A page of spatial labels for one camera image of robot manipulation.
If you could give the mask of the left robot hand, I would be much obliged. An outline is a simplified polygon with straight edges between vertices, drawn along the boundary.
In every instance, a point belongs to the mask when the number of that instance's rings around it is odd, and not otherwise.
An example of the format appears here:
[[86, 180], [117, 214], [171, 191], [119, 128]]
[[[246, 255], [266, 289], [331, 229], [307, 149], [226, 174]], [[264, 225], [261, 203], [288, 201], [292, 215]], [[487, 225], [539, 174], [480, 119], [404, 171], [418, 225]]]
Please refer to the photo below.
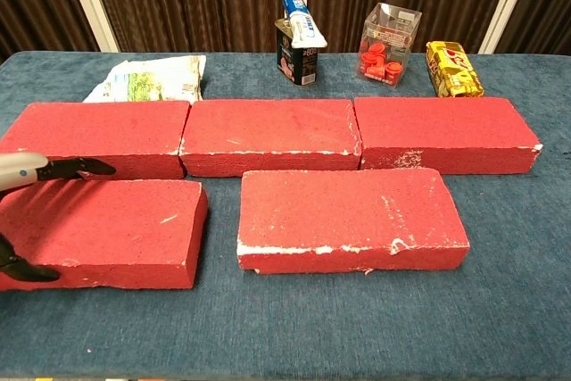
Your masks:
[[[2, 153], [1, 199], [38, 181], [82, 178], [81, 172], [110, 176], [116, 173], [116, 169], [91, 157], [50, 160], [41, 153]], [[1, 272], [23, 282], [45, 283], [60, 278], [56, 269], [34, 265], [17, 254], [4, 234], [1, 234]]]

